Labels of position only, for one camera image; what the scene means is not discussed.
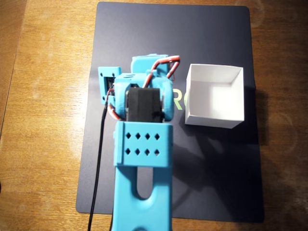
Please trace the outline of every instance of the wooden table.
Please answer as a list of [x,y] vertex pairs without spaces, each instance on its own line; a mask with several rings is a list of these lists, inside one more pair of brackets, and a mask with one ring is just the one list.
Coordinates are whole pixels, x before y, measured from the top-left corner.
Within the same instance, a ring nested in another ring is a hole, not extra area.
[[[306,0],[140,2],[247,5],[251,13],[265,222],[173,219],[173,230],[308,230]],[[75,200],[96,4],[0,3],[0,231],[87,228]],[[108,230],[110,218],[95,215],[92,230]]]

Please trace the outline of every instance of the blue robotic arm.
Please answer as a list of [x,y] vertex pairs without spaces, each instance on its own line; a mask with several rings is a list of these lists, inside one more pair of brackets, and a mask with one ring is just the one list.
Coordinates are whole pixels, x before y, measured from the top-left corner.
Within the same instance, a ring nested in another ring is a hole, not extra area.
[[[114,133],[115,201],[112,231],[172,230],[172,81],[179,57],[132,58],[131,73],[99,67],[101,101],[118,119]],[[149,198],[137,192],[137,168],[153,167]]]

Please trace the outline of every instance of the dark blue mat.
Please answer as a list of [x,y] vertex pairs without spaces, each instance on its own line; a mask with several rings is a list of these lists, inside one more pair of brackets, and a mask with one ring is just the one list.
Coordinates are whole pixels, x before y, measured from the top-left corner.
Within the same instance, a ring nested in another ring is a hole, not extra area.
[[[246,7],[101,2],[97,7],[89,97],[76,208],[92,200],[100,122],[98,66],[130,72],[132,56],[180,55],[174,88],[180,98],[174,125],[173,217],[239,222],[264,219],[249,10]],[[190,64],[244,68],[245,121],[234,129],[184,125]],[[107,117],[95,212],[112,213],[113,131]],[[151,171],[141,169],[141,193],[151,192]]]

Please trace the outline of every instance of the red and white wire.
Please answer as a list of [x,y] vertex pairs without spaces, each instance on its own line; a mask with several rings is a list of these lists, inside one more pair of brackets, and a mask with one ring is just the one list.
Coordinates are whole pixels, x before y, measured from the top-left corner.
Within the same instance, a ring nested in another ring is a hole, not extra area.
[[161,58],[156,60],[156,62],[153,64],[150,73],[148,74],[144,84],[143,84],[143,88],[147,88],[151,82],[151,79],[153,77],[153,71],[160,65],[160,64],[168,64],[168,63],[174,63],[174,65],[172,66],[172,68],[170,69],[170,71],[167,74],[167,78],[170,78],[173,73],[175,72],[175,70],[177,69],[177,67],[180,64],[180,56],[179,55],[174,55],[174,56],[169,56],[166,58]]
[[[112,91],[115,91],[113,88],[110,88],[107,92],[107,96],[106,96],[106,103],[108,104],[108,96],[109,94],[112,92]],[[111,115],[111,117],[113,119],[116,119],[116,120],[121,120],[121,118],[119,117],[119,115],[116,113],[114,107],[109,104],[108,107],[107,107],[107,111],[109,112],[109,114]]]

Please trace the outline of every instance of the white cardboard box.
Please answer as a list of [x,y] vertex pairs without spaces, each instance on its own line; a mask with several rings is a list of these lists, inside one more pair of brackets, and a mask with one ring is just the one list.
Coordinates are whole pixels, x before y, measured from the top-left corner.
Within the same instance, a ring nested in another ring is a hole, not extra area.
[[185,124],[233,128],[244,121],[242,67],[191,64],[186,93]]

